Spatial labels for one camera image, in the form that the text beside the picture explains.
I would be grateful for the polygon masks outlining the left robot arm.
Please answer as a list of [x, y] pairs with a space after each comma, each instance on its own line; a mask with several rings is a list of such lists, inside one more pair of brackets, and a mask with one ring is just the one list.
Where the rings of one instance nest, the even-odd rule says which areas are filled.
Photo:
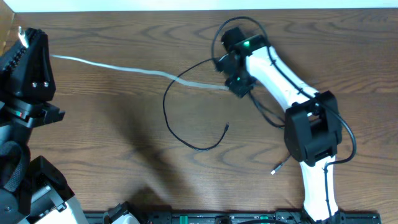
[[31, 158], [35, 128], [59, 122], [47, 34], [18, 30], [1, 56], [1, 223], [86, 223], [64, 175], [45, 157]]

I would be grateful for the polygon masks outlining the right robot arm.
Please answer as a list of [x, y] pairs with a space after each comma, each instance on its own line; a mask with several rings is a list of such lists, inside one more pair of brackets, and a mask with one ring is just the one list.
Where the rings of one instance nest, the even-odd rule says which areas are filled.
[[335, 222], [333, 163], [342, 140], [335, 96], [299, 79], [263, 35], [246, 37], [235, 27], [223, 34], [221, 44], [226, 55], [216, 67], [226, 74], [229, 90], [242, 98], [259, 82], [284, 111], [284, 142], [301, 167], [308, 219]]

